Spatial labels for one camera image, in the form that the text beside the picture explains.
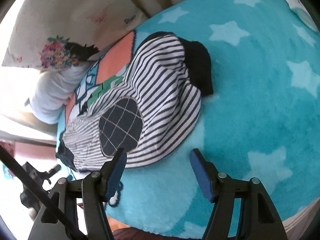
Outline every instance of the white cloth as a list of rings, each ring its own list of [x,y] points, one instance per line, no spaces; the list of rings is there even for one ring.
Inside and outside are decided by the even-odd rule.
[[[29,105],[35,117],[48,124],[57,123],[63,105],[68,103],[89,66],[85,63],[62,71],[42,73],[35,91],[29,97]]]

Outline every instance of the pillow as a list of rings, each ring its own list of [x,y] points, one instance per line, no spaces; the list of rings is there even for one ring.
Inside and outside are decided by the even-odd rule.
[[[25,0],[2,65],[69,68],[146,19],[131,0]]]
[[[26,101],[35,117],[48,124],[57,123],[63,106],[70,101],[72,93],[87,73],[89,66],[86,63],[59,72],[43,72],[35,91]]]

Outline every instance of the blue gripper pad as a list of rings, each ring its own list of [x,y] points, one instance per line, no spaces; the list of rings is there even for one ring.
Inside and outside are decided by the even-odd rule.
[[[206,171],[206,168],[204,167],[203,162],[205,160],[203,157],[203,160],[201,160],[201,157],[202,155],[200,151],[198,149],[193,149],[190,152],[190,163],[200,186],[202,195],[212,203],[214,199],[214,193],[212,191],[211,179]]]
[[[108,201],[116,194],[126,164],[127,152],[123,148],[120,148],[110,162],[110,167],[114,167],[107,181],[105,197]]]

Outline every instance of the striped fabric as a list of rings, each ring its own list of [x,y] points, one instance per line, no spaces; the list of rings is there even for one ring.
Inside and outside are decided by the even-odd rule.
[[[101,150],[99,120],[122,98],[136,102],[143,122],[126,168],[153,164],[174,151],[196,124],[201,103],[184,60],[184,47],[173,34],[140,45],[123,81],[67,125],[63,141],[78,170],[99,170],[112,159],[117,146],[109,153]]]

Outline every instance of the floral embroidery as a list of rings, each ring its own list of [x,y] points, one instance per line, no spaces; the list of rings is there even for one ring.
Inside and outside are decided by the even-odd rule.
[[[56,38],[48,38],[48,43],[44,45],[41,56],[41,65],[44,69],[62,69],[78,64],[78,59],[66,49],[68,39],[63,39],[57,35]]]

